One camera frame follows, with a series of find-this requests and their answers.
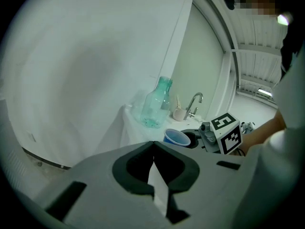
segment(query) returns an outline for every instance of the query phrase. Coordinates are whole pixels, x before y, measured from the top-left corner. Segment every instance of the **glass bottle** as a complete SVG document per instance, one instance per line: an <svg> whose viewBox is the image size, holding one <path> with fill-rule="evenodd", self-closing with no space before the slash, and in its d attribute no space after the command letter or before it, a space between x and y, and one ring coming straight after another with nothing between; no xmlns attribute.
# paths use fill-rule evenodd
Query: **glass bottle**
<svg viewBox="0 0 305 229"><path fill-rule="evenodd" d="M150 128L160 128L170 109L169 90L173 81L170 78L161 76L155 90L146 96L141 122Z"/></svg>

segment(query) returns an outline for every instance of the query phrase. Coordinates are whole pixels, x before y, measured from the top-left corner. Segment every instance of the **faucet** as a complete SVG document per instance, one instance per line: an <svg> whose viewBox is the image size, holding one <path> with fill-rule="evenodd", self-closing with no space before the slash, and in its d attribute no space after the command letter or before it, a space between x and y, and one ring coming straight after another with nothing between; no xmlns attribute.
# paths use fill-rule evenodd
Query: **faucet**
<svg viewBox="0 0 305 229"><path fill-rule="evenodd" d="M199 102L202 103L202 100L203 100L203 95L202 95L202 93L196 93L196 94L194 95L194 97L192 98L192 100L191 100L189 106L188 106L187 109L186 109L186 114L185 114L184 120L186 120L186 118L187 118L188 116L190 116L190 117L194 117L194 116L195 116L195 114L196 114L198 108L195 108L194 113L191 113L191 107L192 107L193 102L194 102L194 100L195 100L195 98L196 98L197 96L200 96L200 97L199 97Z"/></svg>

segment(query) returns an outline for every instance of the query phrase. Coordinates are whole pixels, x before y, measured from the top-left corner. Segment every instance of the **ceiling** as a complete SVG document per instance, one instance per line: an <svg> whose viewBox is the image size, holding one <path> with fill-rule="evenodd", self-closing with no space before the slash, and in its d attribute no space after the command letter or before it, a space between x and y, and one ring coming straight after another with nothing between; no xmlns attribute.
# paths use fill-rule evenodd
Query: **ceiling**
<svg viewBox="0 0 305 229"><path fill-rule="evenodd" d="M287 26L277 23L276 18L246 15L244 10L233 11L220 0L231 22L238 47L236 53L240 71L237 93L276 107L272 97L258 93L262 88L271 91L281 78L280 49L287 34Z"/></svg>

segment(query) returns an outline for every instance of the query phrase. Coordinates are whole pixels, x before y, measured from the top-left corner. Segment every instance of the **white wall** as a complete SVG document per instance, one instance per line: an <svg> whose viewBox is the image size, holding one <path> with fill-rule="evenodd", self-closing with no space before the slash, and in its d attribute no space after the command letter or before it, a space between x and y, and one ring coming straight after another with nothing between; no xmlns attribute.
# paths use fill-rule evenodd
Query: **white wall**
<svg viewBox="0 0 305 229"><path fill-rule="evenodd" d="M276 109L236 94L229 112L240 122L254 122L258 128L274 117Z"/></svg>
<svg viewBox="0 0 305 229"><path fill-rule="evenodd" d="M178 94L182 108L186 108L195 93L203 94L202 104L198 99L192 111L206 117L215 94L222 67L223 50L208 21L192 6L179 56L172 75L173 85L170 96L175 108Z"/></svg>
<svg viewBox="0 0 305 229"><path fill-rule="evenodd" d="M184 3L30 0L2 62L19 143L66 166L117 146L120 108L154 88Z"/></svg>
<svg viewBox="0 0 305 229"><path fill-rule="evenodd" d="M229 82L224 93L224 99L219 109L219 115L229 111L231 104L233 103L234 95L236 92L236 73L230 72Z"/></svg>

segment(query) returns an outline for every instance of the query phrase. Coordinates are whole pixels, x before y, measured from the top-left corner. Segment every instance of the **person's arm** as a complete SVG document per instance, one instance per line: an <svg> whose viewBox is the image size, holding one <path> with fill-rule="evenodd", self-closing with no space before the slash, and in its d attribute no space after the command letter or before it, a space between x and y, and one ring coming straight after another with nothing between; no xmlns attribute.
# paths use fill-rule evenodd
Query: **person's arm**
<svg viewBox="0 0 305 229"><path fill-rule="evenodd" d="M272 134L284 130L285 128L286 125L283 120L283 117L281 113L277 110L273 119L261 125L253 132L243 135L244 141L239 146L239 149L243 150L244 153L247 154L250 147L256 144L262 144Z"/></svg>

